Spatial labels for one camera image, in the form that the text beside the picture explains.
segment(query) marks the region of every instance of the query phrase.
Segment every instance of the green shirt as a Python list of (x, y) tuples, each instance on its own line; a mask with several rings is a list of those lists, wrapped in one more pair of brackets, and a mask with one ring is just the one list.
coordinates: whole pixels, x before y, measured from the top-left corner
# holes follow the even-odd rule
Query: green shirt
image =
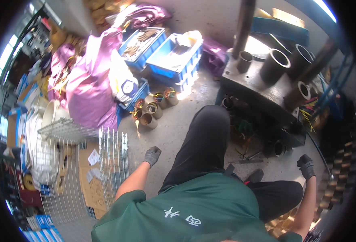
[(243, 183), (209, 173), (146, 200), (127, 192), (92, 230), (93, 242), (301, 242), (296, 233), (271, 237), (259, 220), (258, 203)]

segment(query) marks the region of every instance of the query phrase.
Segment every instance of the worker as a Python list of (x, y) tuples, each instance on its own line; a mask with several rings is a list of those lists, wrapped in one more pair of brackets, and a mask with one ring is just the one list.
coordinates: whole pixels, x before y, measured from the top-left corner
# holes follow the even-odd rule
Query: worker
[(119, 187), (111, 209), (93, 227), (92, 241), (277, 241), (264, 223), (300, 201), (290, 232), (278, 240), (303, 241), (315, 210), (313, 161), (303, 155), (295, 164), (306, 179), (304, 194), (295, 181), (261, 182), (262, 170), (242, 182), (224, 170), (229, 127), (224, 108), (209, 105), (198, 111), (159, 194), (149, 200), (144, 184), (161, 150), (147, 150), (144, 161)]

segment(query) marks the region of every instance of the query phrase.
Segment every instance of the wire rack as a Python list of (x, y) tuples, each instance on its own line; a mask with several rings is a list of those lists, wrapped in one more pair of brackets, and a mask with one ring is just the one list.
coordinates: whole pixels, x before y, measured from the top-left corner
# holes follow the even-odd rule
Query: wire rack
[[(43, 210), (65, 241), (91, 241), (98, 210), (104, 214), (111, 207), (117, 188), (128, 177), (127, 141), (126, 134), (84, 128), (72, 119), (60, 119), (38, 131), (36, 159), (40, 166), (33, 163), (31, 169), (40, 172)], [(86, 177), (80, 168), (85, 167), (85, 153), (93, 144), (100, 154), (100, 165), (93, 167), (102, 175), (95, 192), (104, 195), (103, 210), (87, 205), (89, 194), (83, 187), (89, 184), (81, 182)]]
[(109, 209), (115, 201), (119, 186), (128, 177), (128, 139), (127, 134), (118, 131), (99, 131), (99, 154), (101, 156), (100, 172), (106, 208)]

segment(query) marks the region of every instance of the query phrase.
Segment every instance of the metal plate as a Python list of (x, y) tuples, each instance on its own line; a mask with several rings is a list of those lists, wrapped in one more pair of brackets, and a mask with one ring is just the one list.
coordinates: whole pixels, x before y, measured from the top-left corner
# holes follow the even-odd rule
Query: metal plate
[(221, 84), (226, 93), (262, 110), (281, 124), (296, 120), (284, 107), (284, 96), (291, 91), (293, 84), (286, 74), (273, 86), (267, 86), (259, 74), (263, 62), (254, 60), (247, 73), (243, 74), (238, 72), (236, 65), (237, 60), (229, 58), (224, 69)]

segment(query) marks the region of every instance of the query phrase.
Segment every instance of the white bucket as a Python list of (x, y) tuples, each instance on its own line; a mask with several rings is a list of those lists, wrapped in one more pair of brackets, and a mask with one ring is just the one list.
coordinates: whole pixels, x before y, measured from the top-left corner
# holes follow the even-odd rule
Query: white bucket
[(69, 119), (69, 112), (59, 105), (59, 100), (51, 100), (46, 106), (45, 113), (42, 117), (41, 128), (59, 120), (60, 118)]

